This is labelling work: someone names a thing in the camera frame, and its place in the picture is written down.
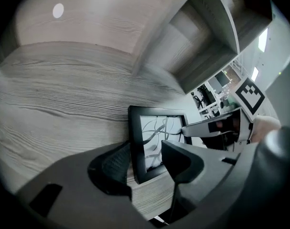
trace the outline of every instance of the ceiling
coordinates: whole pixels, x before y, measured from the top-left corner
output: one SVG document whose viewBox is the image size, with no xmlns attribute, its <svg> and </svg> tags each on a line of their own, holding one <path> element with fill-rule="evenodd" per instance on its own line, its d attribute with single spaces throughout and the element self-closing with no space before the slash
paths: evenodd
<svg viewBox="0 0 290 229">
<path fill-rule="evenodd" d="M 258 48 L 256 38 L 238 57 L 250 76 L 254 67 L 258 69 L 255 82 L 262 90 L 271 85 L 290 61 L 290 25 L 274 4 L 272 12 L 273 21 L 268 27 L 265 52 Z"/>
</svg>

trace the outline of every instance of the monitor screen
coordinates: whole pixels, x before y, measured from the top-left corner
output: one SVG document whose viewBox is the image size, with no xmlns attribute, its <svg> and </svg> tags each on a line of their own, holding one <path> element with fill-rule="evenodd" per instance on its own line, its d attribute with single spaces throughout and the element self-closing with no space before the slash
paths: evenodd
<svg viewBox="0 0 290 229">
<path fill-rule="evenodd" d="M 146 170 L 162 164 L 161 141 L 171 140 L 184 143 L 181 116 L 140 116 L 144 143 Z"/>
<path fill-rule="evenodd" d="M 227 76 L 222 71 L 215 75 L 215 77 L 222 86 L 225 86 L 230 82 Z"/>
</svg>

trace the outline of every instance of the wooden desk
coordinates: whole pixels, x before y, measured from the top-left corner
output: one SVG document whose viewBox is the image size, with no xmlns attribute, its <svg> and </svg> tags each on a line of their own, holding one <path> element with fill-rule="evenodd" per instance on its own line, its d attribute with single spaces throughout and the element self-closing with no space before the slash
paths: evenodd
<svg viewBox="0 0 290 229">
<path fill-rule="evenodd" d="M 22 46 L 0 66 L 0 175 L 22 185 L 55 161 L 129 138 L 128 106 L 185 109 L 200 121 L 192 96 L 164 75 L 131 76 L 127 53 L 76 42 Z M 147 219 L 169 209 L 166 172 L 138 185 L 128 172 L 132 203 Z"/>
</svg>

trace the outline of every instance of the white wall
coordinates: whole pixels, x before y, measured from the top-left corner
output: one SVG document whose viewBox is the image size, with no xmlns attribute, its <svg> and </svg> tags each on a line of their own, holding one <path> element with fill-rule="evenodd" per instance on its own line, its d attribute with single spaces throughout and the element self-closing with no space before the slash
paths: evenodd
<svg viewBox="0 0 290 229">
<path fill-rule="evenodd" d="M 290 61 L 290 25 L 274 4 L 272 12 L 274 19 L 268 27 L 265 52 L 258 48 L 257 38 L 238 58 L 250 76 L 254 67 L 259 70 L 255 82 L 264 91 Z"/>
<path fill-rule="evenodd" d="M 290 126 L 290 63 L 266 91 L 282 125 Z"/>
</svg>

